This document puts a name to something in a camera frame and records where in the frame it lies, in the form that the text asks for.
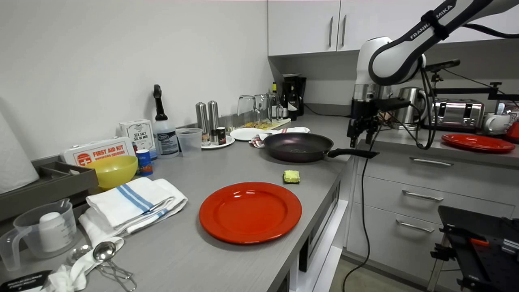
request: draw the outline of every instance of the paper towel roll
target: paper towel roll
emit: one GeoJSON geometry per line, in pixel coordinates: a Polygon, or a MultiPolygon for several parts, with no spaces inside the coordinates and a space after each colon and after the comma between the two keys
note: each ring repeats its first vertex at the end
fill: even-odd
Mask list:
{"type": "Polygon", "coordinates": [[[0,194],[23,187],[38,178],[38,173],[0,112],[0,194]]]}

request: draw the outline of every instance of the floor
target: floor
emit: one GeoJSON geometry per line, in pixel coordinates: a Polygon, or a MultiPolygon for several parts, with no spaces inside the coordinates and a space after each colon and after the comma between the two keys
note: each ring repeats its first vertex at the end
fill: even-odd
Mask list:
{"type": "MultiPolygon", "coordinates": [[[[342,284],[346,274],[357,265],[341,258],[333,277],[330,292],[342,292],[342,284]]],[[[360,268],[353,272],[346,280],[346,292],[421,292],[421,290],[377,274],[373,271],[360,268]]]]}

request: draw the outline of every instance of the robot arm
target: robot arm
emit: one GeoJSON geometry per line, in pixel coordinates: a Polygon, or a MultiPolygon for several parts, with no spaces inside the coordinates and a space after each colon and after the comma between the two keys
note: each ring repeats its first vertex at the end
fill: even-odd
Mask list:
{"type": "Polygon", "coordinates": [[[412,79],[425,66],[423,55],[428,49],[465,23],[507,11],[519,0],[446,0],[435,10],[428,11],[409,32],[395,41],[387,37],[367,41],[360,49],[357,80],[353,93],[348,137],[351,147],[367,130],[366,142],[376,131],[382,86],[400,84],[412,79]]]}

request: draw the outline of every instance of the pan handle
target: pan handle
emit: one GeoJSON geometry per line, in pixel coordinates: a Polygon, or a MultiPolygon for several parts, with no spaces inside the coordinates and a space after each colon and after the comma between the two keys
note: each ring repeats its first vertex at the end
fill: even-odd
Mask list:
{"type": "Polygon", "coordinates": [[[378,154],[379,154],[379,152],[375,152],[375,151],[358,150],[358,149],[340,149],[339,148],[339,149],[334,149],[334,150],[329,151],[327,156],[334,158],[339,155],[354,155],[354,156],[370,159],[370,158],[377,156],[378,154]]]}

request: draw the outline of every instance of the toaster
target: toaster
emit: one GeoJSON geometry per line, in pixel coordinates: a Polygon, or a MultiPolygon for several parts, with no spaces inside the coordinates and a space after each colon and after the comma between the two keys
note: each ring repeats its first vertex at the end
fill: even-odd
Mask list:
{"type": "MultiPolygon", "coordinates": [[[[436,129],[458,132],[476,132],[481,129],[485,105],[475,99],[436,98],[438,125],[436,129]]],[[[431,108],[431,125],[434,126],[434,108],[431,108]]],[[[429,127],[425,118],[423,128],[429,127]]]]}

